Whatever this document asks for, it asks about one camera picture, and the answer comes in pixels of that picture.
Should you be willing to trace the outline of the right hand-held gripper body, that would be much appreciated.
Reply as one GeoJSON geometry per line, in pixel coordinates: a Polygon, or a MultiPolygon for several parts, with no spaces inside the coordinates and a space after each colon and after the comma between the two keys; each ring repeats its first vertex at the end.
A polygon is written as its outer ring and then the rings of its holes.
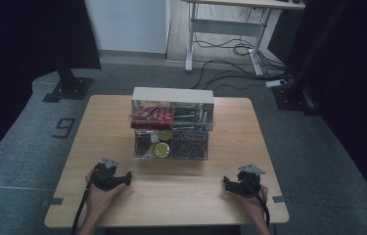
{"type": "Polygon", "coordinates": [[[240,166],[239,171],[238,181],[232,186],[234,193],[254,197],[261,189],[260,176],[265,174],[265,171],[254,164],[240,166]]]}

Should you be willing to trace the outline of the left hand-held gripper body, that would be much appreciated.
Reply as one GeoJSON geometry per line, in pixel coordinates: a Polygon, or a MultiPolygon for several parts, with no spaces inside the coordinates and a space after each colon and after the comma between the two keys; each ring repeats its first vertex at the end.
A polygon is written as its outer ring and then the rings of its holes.
{"type": "Polygon", "coordinates": [[[125,176],[115,176],[118,161],[103,158],[91,173],[91,182],[99,189],[110,191],[120,184],[126,183],[125,176]]]}

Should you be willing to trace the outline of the person's left hand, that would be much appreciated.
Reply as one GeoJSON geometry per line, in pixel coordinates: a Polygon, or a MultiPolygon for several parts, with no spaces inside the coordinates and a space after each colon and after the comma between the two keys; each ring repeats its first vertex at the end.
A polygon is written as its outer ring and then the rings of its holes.
{"type": "Polygon", "coordinates": [[[115,196],[119,194],[124,188],[114,188],[110,191],[104,191],[96,187],[94,184],[91,184],[88,189],[88,197],[86,200],[86,213],[91,211],[104,213],[106,209],[110,206],[115,196]]]}

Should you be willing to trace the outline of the person's right hand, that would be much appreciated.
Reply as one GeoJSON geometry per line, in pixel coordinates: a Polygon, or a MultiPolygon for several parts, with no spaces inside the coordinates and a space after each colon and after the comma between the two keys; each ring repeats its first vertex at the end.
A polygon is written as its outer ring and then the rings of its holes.
{"type": "Polygon", "coordinates": [[[265,224],[264,209],[257,197],[246,198],[235,194],[235,198],[241,203],[253,224],[265,224]]]}

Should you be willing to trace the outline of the dark brown packets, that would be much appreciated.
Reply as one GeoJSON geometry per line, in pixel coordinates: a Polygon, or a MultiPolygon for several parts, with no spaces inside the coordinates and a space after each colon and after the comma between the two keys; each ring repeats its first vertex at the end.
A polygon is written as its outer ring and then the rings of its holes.
{"type": "Polygon", "coordinates": [[[135,156],[150,157],[151,154],[151,136],[149,134],[137,134],[135,138],[135,156]]]}

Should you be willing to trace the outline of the grey tape piece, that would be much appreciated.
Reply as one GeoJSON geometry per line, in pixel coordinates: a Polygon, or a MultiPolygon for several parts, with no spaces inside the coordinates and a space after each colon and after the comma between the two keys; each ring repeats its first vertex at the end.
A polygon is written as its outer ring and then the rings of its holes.
{"type": "Polygon", "coordinates": [[[289,204],[292,202],[292,198],[291,197],[287,197],[287,196],[273,196],[272,197],[273,199],[273,202],[274,203],[286,203],[286,204],[289,204]]]}
{"type": "Polygon", "coordinates": [[[63,203],[63,198],[49,198],[41,202],[41,207],[46,208],[52,205],[61,205],[63,203]]]}

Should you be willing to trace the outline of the pile of brown packets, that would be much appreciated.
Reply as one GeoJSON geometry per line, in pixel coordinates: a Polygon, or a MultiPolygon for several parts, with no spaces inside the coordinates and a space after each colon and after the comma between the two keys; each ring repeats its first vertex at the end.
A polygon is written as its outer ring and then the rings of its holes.
{"type": "Polygon", "coordinates": [[[208,134],[206,132],[174,133],[171,139],[171,156],[174,159],[206,160],[208,134]]]}

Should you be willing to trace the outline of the pile of red packets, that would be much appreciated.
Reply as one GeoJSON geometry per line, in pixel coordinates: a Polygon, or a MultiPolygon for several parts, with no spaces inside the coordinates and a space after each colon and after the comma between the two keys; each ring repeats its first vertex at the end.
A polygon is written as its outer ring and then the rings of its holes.
{"type": "Polygon", "coordinates": [[[169,130],[173,123],[170,107],[148,107],[132,113],[129,117],[133,129],[169,130]]]}

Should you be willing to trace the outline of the pile of dark silver packets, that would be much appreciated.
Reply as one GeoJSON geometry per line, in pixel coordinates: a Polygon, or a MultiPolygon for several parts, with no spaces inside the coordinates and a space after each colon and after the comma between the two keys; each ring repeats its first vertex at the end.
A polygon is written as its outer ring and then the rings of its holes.
{"type": "Polygon", "coordinates": [[[174,130],[212,131],[213,113],[204,108],[176,108],[173,111],[174,130]]]}

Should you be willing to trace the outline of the clear drawer organizer white top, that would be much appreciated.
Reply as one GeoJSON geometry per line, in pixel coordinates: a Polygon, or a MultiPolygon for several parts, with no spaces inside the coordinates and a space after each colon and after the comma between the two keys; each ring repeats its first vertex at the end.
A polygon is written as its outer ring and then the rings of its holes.
{"type": "MultiPolygon", "coordinates": [[[[136,87],[133,91],[131,98],[131,113],[140,111],[148,107],[170,107],[173,111],[176,108],[204,108],[214,110],[214,97],[213,93],[209,90],[192,90],[192,89],[178,89],[178,88],[154,88],[154,87],[136,87]]],[[[146,129],[133,129],[135,138],[137,134],[149,134],[151,136],[152,144],[166,143],[170,147],[170,154],[167,158],[154,158],[150,157],[136,157],[135,150],[134,156],[138,159],[173,159],[171,156],[171,139],[168,141],[161,141],[158,138],[160,131],[171,131],[172,136],[177,132],[189,132],[200,133],[206,132],[208,134],[211,131],[190,131],[190,130],[146,130],[146,129]]]]}

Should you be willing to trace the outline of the white power strip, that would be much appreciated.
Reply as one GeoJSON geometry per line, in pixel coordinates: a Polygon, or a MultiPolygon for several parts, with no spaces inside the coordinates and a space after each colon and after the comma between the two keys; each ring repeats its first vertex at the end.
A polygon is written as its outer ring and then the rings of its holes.
{"type": "Polygon", "coordinates": [[[272,81],[265,82],[266,88],[272,88],[272,87],[278,87],[278,86],[284,86],[287,85],[288,82],[285,79],[277,79],[272,81]]]}

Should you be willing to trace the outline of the dark curtain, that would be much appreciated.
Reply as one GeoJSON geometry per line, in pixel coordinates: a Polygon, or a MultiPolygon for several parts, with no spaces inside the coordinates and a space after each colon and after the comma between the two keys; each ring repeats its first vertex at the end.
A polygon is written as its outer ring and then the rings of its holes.
{"type": "Polygon", "coordinates": [[[85,0],[0,0],[0,141],[34,79],[100,67],[85,0]]]}
{"type": "MultiPolygon", "coordinates": [[[[302,0],[306,5],[309,0],[302,0]]],[[[304,10],[284,10],[268,48],[288,69],[304,10]]],[[[367,0],[349,0],[321,47],[304,92],[367,181],[367,0]]]]}

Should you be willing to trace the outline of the black stand with base plate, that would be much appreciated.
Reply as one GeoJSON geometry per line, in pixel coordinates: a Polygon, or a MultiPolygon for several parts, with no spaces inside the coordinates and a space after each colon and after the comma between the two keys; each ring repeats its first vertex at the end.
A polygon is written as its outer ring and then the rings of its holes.
{"type": "Polygon", "coordinates": [[[75,77],[71,69],[61,60],[57,60],[55,66],[60,81],[51,93],[45,95],[43,102],[59,103],[63,99],[83,100],[93,79],[88,77],[75,77]]]}
{"type": "Polygon", "coordinates": [[[311,98],[304,92],[311,67],[321,47],[337,23],[349,0],[309,0],[290,54],[288,72],[294,82],[272,88],[279,110],[317,113],[311,98]]]}

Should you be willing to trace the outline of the white frame desk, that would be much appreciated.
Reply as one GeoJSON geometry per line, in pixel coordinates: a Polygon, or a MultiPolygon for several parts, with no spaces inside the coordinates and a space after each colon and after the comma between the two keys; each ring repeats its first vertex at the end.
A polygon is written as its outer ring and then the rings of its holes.
{"type": "Polygon", "coordinates": [[[302,0],[181,0],[188,3],[189,9],[189,40],[186,49],[185,72],[193,69],[193,44],[196,32],[224,35],[251,36],[255,38],[255,43],[249,51],[249,57],[256,75],[262,76],[263,72],[258,61],[258,49],[261,44],[264,32],[271,12],[276,10],[303,10],[305,4],[302,0]],[[261,8],[263,17],[259,23],[241,23],[218,20],[204,20],[196,17],[197,7],[201,4],[237,6],[261,8]]]}

